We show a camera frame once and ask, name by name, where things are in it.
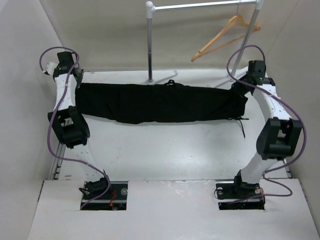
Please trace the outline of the black trousers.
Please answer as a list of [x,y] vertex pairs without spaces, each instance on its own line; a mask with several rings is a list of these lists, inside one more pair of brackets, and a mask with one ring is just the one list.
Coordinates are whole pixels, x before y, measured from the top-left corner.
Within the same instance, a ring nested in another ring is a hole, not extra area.
[[192,123],[238,120],[248,98],[231,89],[165,84],[82,83],[75,91],[78,110],[123,124]]

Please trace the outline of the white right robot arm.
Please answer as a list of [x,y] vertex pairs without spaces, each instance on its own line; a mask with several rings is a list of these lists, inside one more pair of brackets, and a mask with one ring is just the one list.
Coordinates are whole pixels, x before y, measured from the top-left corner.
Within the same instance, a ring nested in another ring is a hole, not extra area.
[[256,193],[260,179],[266,173],[276,170],[276,162],[294,154],[303,124],[287,113],[287,107],[277,94],[274,80],[266,77],[263,60],[249,61],[246,74],[231,88],[243,96],[251,93],[265,120],[256,141],[256,153],[234,177],[231,196],[235,199],[261,198],[262,195]]

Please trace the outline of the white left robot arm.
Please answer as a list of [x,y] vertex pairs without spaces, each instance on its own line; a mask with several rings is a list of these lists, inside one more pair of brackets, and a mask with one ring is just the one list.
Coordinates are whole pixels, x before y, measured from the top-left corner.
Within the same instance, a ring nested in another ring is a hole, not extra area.
[[57,58],[57,64],[46,66],[46,72],[53,76],[56,84],[56,103],[48,113],[48,133],[54,131],[58,141],[75,155],[75,159],[61,157],[62,160],[82,165],[87,182],[80,192],[92,201],[108,199],[112,195],[110,179],[95,166],[89,146],[89,126],[76,106],[76,89],[83,79],[83,70],[77,67],[79,56],[72,51],[62,51],[57,53]]

